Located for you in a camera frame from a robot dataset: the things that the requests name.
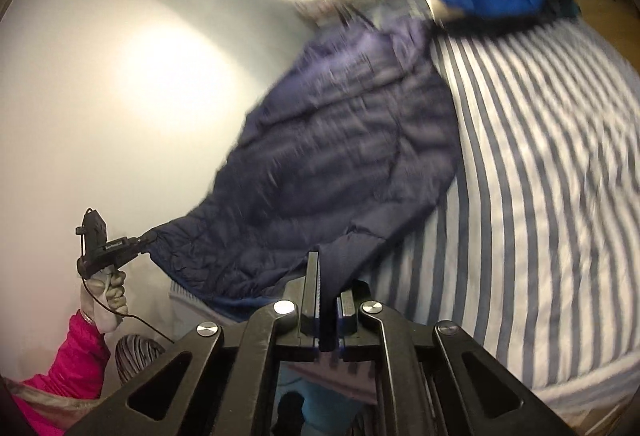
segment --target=gloved hand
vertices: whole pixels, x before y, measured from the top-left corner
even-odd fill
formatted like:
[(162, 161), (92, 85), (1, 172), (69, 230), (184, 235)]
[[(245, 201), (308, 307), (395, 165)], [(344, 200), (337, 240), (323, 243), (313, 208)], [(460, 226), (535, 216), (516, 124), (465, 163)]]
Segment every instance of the gloved hand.
[[(124, 297), (124, 279), (126, 274), (113, 267), (100, 270), (86, 280), (87, 288), (104, 305), (115, 310), (120, 315), (129, 313), (127, 298)], [(115, 331), (118, 324), (122, 322), (120, 315), (115, 315), (105, 310), (99, 304), (95, 304), (91, 297), (80, 285), (80, 311), (87, 322), (94, 323), (100, 333), (110, 333)]]

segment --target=jacket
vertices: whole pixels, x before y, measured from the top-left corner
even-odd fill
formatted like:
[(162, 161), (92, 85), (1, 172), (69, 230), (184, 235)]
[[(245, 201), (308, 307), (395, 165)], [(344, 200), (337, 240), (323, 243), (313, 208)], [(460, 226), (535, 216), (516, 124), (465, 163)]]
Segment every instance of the jacket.
[(431, 27), (351, 23), (310, 41), (246, 118), (212, 192), (152, 230), (172, 279), (240, 320), (280, 297), (319, 251), (321, 304), (449, 188), (461, 159)]
[[(109, 357), (104, 335), (98, 332), (95, 325), (86, 322), (78, 311), (69, 319), (66, 340), (58, 349), (49, 372), (37, 374), (23, 384), (58, 396), (95, 400), (102, 391)], [(24, 400), (14, 397), (14, 401), (40, 436), (64, 434), (62, 429), (37, 413)]]

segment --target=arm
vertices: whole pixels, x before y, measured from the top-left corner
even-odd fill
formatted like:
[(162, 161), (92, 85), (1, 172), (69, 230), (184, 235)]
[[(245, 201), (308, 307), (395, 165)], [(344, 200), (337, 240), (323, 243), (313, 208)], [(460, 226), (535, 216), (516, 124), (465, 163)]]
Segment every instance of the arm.
[(84, 320), (78, 310), (69, 320), (66, 340), (49, 372), (37, 374), (25, 384), (59, 396), (98, 398), (109, 357), (104, 335), (95, 325)]

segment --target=white wall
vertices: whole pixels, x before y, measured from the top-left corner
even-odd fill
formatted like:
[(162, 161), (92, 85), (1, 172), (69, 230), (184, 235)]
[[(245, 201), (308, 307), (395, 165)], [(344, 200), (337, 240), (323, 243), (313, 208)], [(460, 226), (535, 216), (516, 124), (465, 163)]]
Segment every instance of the white wall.
[[(65, 337), (85, 209), (110, 237), (187, 212), (310, 35), (281, 0), (14, 0), (0, 22), (2, 374), (46, 371)], [(130, 311), (170, 330), (168, 278), (147, 256), (125, 270)], [(110, 345), (126, 331), (149, 333), (127, 319)]]

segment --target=pink fabric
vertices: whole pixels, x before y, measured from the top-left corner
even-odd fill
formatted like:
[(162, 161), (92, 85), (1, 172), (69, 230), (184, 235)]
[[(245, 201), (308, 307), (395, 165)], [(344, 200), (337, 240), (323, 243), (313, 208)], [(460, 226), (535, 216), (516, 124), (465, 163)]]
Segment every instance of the pink fabric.
[[(59, 396), (95, 400), (100, 397), (104, 368), (110, 352), (104, 336), (82, 318), (80, 310), (69, 319), (69, 332), (60, 346), (47, 374), (37, 374), (24, 383), (27, 386)], [(60, 436), (63, 431), (35, 412), (26, 402), (15, 403), (40, 436)]]

